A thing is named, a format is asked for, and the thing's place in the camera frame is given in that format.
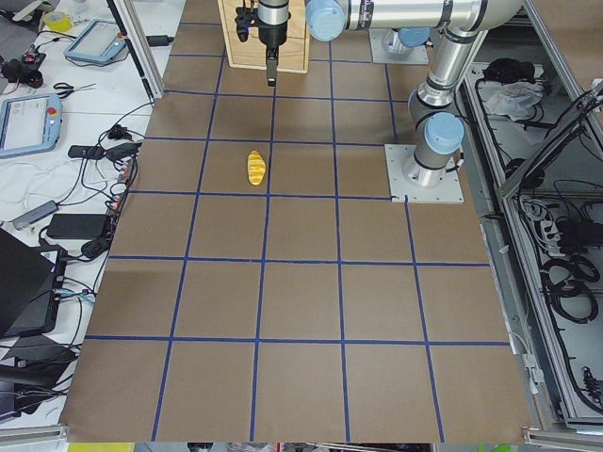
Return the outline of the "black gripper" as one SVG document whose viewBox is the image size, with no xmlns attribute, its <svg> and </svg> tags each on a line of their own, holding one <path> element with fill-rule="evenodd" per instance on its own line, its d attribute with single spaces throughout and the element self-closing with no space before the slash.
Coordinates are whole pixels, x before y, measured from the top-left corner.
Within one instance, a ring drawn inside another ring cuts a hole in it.
<svg viewBox="0 0 603 452">
<path fill-rule="evenodd" d="M 286 42 L 287 22 L 272 25 L 257 23 L 260 41 L 266 46 L 266 76 L 270 88 L 275 88 L 278 76 L 279 48 Z"/>
</svg>

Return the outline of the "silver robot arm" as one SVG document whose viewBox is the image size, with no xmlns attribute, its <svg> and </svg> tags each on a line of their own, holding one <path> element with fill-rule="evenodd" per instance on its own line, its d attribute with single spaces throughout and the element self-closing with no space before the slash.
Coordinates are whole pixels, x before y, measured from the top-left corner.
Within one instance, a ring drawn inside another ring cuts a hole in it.
<svg viewBox="0 0 603 452">
<path fill-rule="evenodd" d="M 383 45 L 392 54 L 402 54 L 423 46 L 430 38 L 428 27 L 392 28 L 386 35 Z"/>
<path fill-rule="evenodd" d="M 305 20 L 311 35 L 331 41 L 345 30 L 436 28 L 443 36 L 426 80 L 409 103 L 419 134 L 402 169 L 416 186 L 437 186 L 459 150 L 464 126 L 446 111 L 464 69 L 472 62 L 478 37 L 520 10 L 519 1 L 308 1 Z"/>
</svg>

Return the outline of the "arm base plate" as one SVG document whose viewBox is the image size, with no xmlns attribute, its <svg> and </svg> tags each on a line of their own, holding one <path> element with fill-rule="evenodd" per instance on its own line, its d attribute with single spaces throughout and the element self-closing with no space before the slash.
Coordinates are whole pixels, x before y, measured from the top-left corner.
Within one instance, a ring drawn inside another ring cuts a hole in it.
<svg viewBox="0 0 603 452">
<path fill-rule="evenodd" d="M 429 58 L 426 42 L 430 37 L 428 27 L 400 29 L 371 29 L 369 42 L 373 63 L 400 65 L 427 65 Z"/>
<path fill-rule="evenodd" d="M 425 169 L 415 160 L 416 146 L 386 144 L 385 163 L 392 202 L 461 204 L 464 195 L 453 156 L 442 169 Z"/>
</svg>

